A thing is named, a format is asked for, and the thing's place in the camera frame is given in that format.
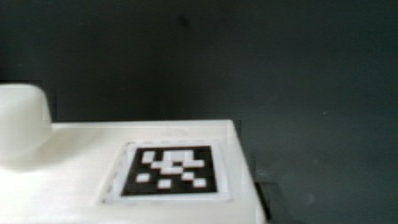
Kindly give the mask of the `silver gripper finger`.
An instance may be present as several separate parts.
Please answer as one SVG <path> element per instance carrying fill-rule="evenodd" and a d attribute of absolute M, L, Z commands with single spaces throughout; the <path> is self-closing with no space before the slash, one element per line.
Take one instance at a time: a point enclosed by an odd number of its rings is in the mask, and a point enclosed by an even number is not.
<path fill-rule="evenodd" d="M 290 213 L 279 185 L 274 182 L 258 182 L 256 191 L 268 224 L 302 224 Z"/>

